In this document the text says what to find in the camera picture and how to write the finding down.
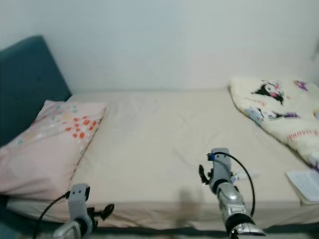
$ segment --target book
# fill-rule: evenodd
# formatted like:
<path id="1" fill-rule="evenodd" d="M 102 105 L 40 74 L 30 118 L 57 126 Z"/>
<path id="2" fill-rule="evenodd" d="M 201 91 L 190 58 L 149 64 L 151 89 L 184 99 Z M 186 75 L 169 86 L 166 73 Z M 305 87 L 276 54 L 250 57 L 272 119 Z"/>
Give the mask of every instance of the book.
<path id="1" fill-rule="evenodd" d="M 302 204 L 319 203 L 319 173 L 316 170 L 286 173 Z"/>

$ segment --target pillowcase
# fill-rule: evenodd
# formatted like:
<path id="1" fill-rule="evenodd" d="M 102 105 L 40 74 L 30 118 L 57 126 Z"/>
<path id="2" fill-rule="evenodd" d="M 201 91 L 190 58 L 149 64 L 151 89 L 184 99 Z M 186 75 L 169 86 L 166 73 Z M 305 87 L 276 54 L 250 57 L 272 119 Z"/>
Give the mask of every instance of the pillowcase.
<path id="1" fill-rule="evenodd" d="M 46 101 L 32 125 L 0 149 L 0 194 L 54 200 L 66 193 L 105 108 Z"/>

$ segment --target upholstered headboard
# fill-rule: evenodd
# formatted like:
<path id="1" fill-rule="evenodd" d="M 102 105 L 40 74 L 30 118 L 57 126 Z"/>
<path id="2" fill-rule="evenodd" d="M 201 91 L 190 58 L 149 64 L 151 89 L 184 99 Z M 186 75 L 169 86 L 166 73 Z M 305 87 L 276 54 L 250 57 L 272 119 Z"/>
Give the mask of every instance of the upholstered headboard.
<path id="1" fill-rule="evenodd" d="M 45 100 L 65 101 L 70 96 L 41 36 L 0 52 L 0 145 L 30 126 Z"/>

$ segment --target blanket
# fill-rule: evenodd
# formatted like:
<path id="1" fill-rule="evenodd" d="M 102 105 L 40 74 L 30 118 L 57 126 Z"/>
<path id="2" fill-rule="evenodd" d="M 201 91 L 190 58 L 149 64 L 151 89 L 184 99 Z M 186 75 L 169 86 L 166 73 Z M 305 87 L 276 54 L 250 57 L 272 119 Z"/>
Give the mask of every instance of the blanket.
<path id="1" fill-rule="evenodd" d="M 234 78 L 236 107 L 319 170 L 319 88 L 298 80 Z"/>

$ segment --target beige bed sheet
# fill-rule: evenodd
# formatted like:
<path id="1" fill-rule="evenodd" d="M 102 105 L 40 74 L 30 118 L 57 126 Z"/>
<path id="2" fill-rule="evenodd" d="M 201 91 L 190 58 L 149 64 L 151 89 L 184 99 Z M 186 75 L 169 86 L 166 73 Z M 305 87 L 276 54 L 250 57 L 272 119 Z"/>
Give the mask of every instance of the beige bed sheet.
<path id="1" fill-rule="evenodd" d="M 240 113 L 227 89 L 197 92 L 103 92 L 69 101 L 106 102 L 105 116 L 81 159 L 71 185 L 91 186 L 88 206 L 115 203 L 105 227 L 224 230 L 216 197 L 202 186 L 198 165 L 206 153 L 228 147 L 250 171 L 256 191 L 255 222 L 272 225 L 319 221 L 319 205 L 301 206 L 285 172 L 307 169 L 285 145 Z M 233 171 L 239 168 L 232 164 Z M 251 189 L 237 181 L 248 210 Z M 8 208 L 38 217 L 44 202 L 10 199 Z M 44 217 L 64 222 L 66 202 Z"/>

